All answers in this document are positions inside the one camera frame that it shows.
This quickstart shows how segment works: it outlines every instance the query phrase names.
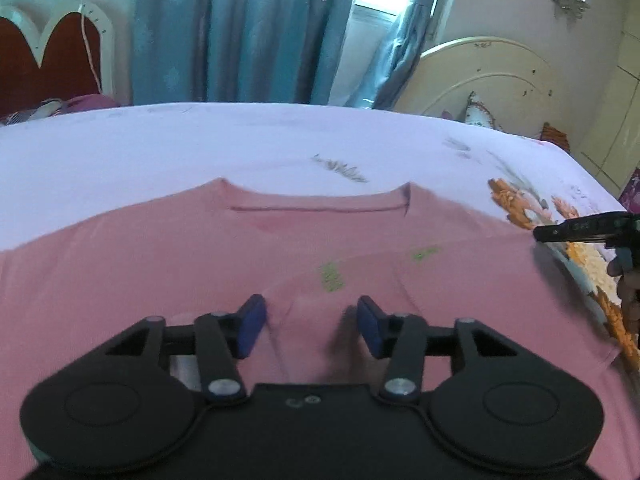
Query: green print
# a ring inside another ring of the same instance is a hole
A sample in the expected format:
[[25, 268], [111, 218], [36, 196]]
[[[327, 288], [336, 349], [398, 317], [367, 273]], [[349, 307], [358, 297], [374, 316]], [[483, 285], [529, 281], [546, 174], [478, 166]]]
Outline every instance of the green print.
[[439, 250], [440, 248], [438, 246], [420, 249], [419, 251], [415, 251], [415, 253], [412, 254], [412, 258], [414, 259], [414, 262], [421, 262], [428, 256], [437, 253]]
[[322, 286], [327, 292], [335, 292], [344, 287], [344, 280], [338, 272], [338, 267], [334, 263], [326, 264], [321, 267]]

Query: purple fabric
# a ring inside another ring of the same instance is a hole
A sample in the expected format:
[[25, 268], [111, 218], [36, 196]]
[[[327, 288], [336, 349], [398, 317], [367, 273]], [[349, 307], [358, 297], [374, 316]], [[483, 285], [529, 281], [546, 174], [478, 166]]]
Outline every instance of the purple fabric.
[[101, 94], [81, 95], [74, 97], [66, 102], [66, 108], [63, 114], [72, 114], [74, 112], [86, 112], [88, 110], [102, 110], [103, 108], [117, 108], [119, 102]]
[[455, 119], [453, 118], [453, 115], [451, 115], [451, 112], [449, 112], [448, 110], [443, 110], [442, 114], [440, 115], [441, 119], [446, 119], [447, 121], [455, 121]]
[[620, 203], [630, 213], [640, 214], [640, 169], [636, 169], [620, 195]]

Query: pink t-shirt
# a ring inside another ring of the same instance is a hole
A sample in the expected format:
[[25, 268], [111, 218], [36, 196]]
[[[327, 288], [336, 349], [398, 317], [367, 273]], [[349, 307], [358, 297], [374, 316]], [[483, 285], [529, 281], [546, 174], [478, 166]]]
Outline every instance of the pink t-shirt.
[[[357, 338], [361, 295], [433, 325], [475, 317], [588, 384], [605, 427], [590, 465], [640, 474], [640, 424], [617, 348], [579, 291], [530, 233], [414, 184], [380, 195], [301, 198], [215, 180], [129, 206], [0, 253], [0, 478], [34, 461], [18, 410], [39, 380], [151, 314], [170, 324], [268, 304], [254, 352], [257, 382], [377, 383], [385, 368]], [[424, 387], [449, 376], [429, 358]]]

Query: hand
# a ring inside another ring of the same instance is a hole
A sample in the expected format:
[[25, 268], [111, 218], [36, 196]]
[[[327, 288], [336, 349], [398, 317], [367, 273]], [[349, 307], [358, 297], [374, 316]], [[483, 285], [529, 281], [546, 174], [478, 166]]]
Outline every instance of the hand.
[[618, 297], [622, 300], [622, 319], [625, 328], [632, 334], [638, 333], [638, 321], [640, 320], [640, 302], [638, 290], [640, 290], [640, 269], [622, 273], [622, 267], [616, 258], [607, 266], [609, 276], [622, 276], [618, 282]]

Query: white headboard frame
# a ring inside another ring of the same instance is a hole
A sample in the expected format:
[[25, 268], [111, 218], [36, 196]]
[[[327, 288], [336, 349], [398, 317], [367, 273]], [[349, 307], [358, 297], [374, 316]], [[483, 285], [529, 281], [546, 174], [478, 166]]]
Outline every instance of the white headboard frame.
[[49, 17], [49, 21], [42, 33], [33, 20], [15, 6], [0, 6], [0, 18], [6, 18], [16, 25], [27, 41], [33, 58], [38, 66], [42, 66], [44, 51], [51, 33], [56, 28], [58, 22], [71, 12], [82, 12], [88, 20], [93, 22], [100, 34], [100, 84], [102, 93], [113, 96], [113, 53], [115, 49], [115, 38], [113, 34], [113, 23], [104, 11], [93, 2], [79, 0], [65, 0], [56, 6]]
[[505, 38], [464, 38], [422, 54], [394, 110], [462, 119], [475, 91], [506, 132], [538, 137], [549, 122], [567, 134], [572, 113], [564, 85], [529, 47]]

